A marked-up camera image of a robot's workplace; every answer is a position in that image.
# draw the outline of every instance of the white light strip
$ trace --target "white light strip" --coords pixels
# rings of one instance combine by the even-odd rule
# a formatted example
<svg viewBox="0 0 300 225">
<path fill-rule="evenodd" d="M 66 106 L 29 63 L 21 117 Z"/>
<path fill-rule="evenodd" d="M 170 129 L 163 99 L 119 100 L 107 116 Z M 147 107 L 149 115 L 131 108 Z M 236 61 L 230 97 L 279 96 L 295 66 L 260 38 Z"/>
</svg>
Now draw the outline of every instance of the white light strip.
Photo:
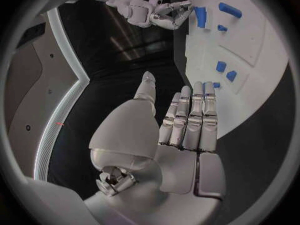
<svg viewBox="0 0 300 225">
<path fill-rule="evenodd" d="M 52 113 L 41 136 L 35 156 L 33 178 L 35 180 L 43 181 L 47 181 L 50 157 L 54 144 L 62 127 L 60 125 L 57 125 L 56 122 L 60 121 L 61 123 L 63 123 L 65 121 L 73 105 L 90 82 L 90 78 L 83 69 L 71 46 L 68 37 L 66 36 L 58 9 L 52 9 L 47 13 L 47 15 L 56 42 L 69 66 L 78 77 L 78 81 L 62 98 L 62 100 Z"/>
</svg>

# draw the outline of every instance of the blue block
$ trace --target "blue block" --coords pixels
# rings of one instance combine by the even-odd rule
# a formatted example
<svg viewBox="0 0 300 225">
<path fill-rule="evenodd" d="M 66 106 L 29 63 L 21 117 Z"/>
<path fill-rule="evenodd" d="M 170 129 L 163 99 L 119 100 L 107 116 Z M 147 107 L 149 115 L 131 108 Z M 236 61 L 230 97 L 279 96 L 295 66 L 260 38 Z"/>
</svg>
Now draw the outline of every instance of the blue block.
<svg viewBox="0 0 300 225">
<path fill-rule="evenodd" d="M 216 70 L 220 73 L 223 73 L 226 68 L 226 63 L 224 61 L 218 61 L 216 65 Z"/>
<path fill-rule="evenodd" d="M 226 74 L 226 78 L 230 81 L 230 82 L 233 82 L 237 76 L 237 72 L 236 71 L 230 71 Z"/>
<path fill-rule="evenodd" d="M 197 16 L 197 26 L 199 28 L 205 28 L 205 23 L 207 21 L 207 12 L 206 12 L 206 8 L 205 6 L 203 7 L 194 7 L 194 11 L 196 13 Z"/>
<path fill-rule="evenodd" d="M 221 84 L 220 84 L 219 82 L 214 82 L 214 83 L 213 83 L 213 87 L 214 87 L 215 89 L 218 89 L 218 88 L 221 87 Z"/>
<path fill-rule="evenodd" d="M 220 11 L 231 14 L 232 16 L 235 16 L 238 19 L 240 19 L 242 17 L 242 11 L 240 11 L 237 8 L 230 6 L 226 3 L 220 2 L 219 9 L 220 9 Z"/>
<path fill-rule="evenodd" d="M 217 29 L 219 30 L 219 31 L 227 31 L 228 29 L 227 29 L 227 27 L 225 27 L 225 26 L 223 26 L 223 25 L 218 25 L 217 26 Z"/>
</svg>

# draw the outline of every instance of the white platform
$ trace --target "white platform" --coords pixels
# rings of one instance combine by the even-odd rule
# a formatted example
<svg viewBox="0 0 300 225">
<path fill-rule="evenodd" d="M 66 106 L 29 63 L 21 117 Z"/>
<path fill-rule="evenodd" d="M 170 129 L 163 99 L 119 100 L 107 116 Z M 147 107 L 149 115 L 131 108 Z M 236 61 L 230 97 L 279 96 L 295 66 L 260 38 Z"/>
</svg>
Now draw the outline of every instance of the white platform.
<svg viewBox="0 0 300 225">
<path fill-rule="evenodd" d="M 216 89 L 218 138 L 243 123 L 272 94 L 288 63 L 288 56 L 272 25 L 251 0 L 190 0 L 196 7 L 206 7 L 210 29 L 197 26 L 197 17 L 189 17 L 186 36 L 186 76 L 196 81 L 218 82 Z M 242 11 L 236 18 L 219 10 L 226 3 Z M 218 25 L 228 28 L 219 31 Z M 227 64 L 224 72 L 216 70 L 218 61 Z M 233 82 L 226 78 L 236 71 Z"/>
</svg>

